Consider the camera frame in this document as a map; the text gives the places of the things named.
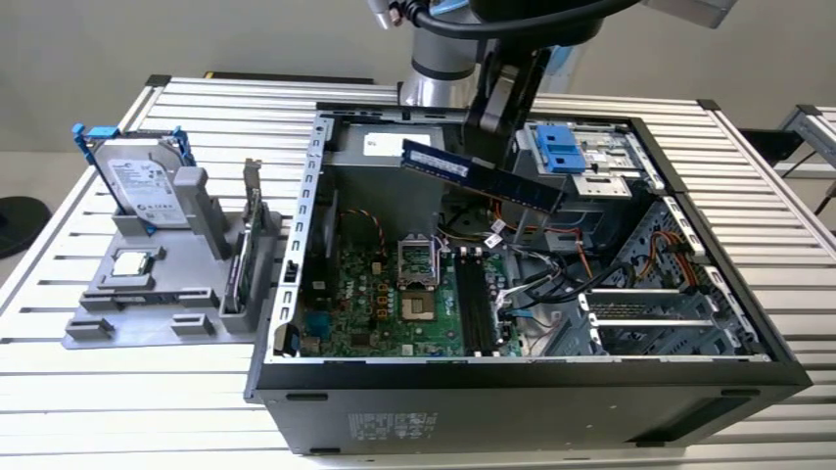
aluminum workbench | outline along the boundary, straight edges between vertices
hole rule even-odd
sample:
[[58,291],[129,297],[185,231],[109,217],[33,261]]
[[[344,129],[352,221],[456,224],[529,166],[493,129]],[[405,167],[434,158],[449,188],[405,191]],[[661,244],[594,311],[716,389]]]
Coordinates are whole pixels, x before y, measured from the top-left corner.
[[[188,131],[226,209],[244,203],[244,159],[261,160],[265,199],[290,213],[316,101],[393,104],[396,90],[173,78],[145,87],[120,126]],[[570,95],[541,96],[536,110],[645,120],[809,371],[808,390],[685,449],[294,456],[266,411],[241,399],[250,346],[61,348],[114,230],[113,201],[88,169],[0,290],[0,467],[836,467],[836,240],[720,111]]]
[[836,108],[797,105],[781,123],[781,130],[793,130],[830,167],[836,167]]

open computer tower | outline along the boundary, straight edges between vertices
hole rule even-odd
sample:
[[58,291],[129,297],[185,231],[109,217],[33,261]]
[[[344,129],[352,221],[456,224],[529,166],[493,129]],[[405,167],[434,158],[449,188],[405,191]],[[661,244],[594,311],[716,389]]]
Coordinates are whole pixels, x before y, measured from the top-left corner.
[[809,385],[636,118],[320,104],[248,398],[296,453],[681,447]]

motherboard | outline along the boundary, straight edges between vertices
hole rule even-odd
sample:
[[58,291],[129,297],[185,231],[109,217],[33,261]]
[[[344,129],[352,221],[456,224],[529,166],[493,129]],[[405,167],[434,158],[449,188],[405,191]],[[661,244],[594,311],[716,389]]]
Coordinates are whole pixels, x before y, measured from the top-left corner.
[[[436,253],[437,286],[432,290],[398,288],[397,251],[345,247],[340,251],[337,294],[333,307],[304,316],[302,354],[322,357],[461,357],[462,323],[458,308],[454,258]],[[404,270],[428,272],[432,254],[410,252]],[[489,298],[504,287],[504,266],[497,254],[482,260]],[[501,355],[520,355],[513,337]]]

white sticker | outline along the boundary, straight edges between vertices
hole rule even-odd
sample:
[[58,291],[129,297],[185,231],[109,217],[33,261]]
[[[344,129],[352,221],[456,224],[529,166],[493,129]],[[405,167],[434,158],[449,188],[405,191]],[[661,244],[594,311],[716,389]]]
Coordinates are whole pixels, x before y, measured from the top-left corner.
[[505,228],[505,221],[498,218],[497,220],[493,221],[493,224],[490,225],[490,231],[494,233],[501,233],[502,229]]
[[468,177],[468,168],[462,164],[453,164],[450,162],[446,162],[445,160],[438,159],[437,157],[433,157],[432,155],[422,154],[421,152],[410,152],[409,160],[438,168],[448,173],[456,173],[462,178]]
[[496,245],[498,245],[500,242],[501,242],[501,237],[498,236],[497,233],[494,233],[493,235],[486,237],[486,239],[484,239],[484,244],[486,245],[488,248],[493,248]]
[[606,161],[606,156],[601,154],[601,152],[594,152],[594,151],[586,152],[586,157],[590,157],[593,162]]
[[414,140],[422,145],[432,145],[428,134],[370,132],[362,139],[362,154],[368,157],[400,157],[404,153],[404,140]]
[[145,298],[144,297],[113,297],[113,301],[118,302],[120,304],[144,304],[145,303]]
[[182,225],[185,214],[165,168],[150,160],[108,160],[116,184],[136,215],[157,227]]

expansion slot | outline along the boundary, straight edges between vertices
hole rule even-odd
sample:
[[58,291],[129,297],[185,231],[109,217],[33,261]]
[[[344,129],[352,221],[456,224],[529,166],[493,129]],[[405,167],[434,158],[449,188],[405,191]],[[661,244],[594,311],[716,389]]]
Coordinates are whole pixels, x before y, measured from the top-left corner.
[[456,258],[456,286],[465,353],[493,355],[496,341],[480,249],[461,249]]

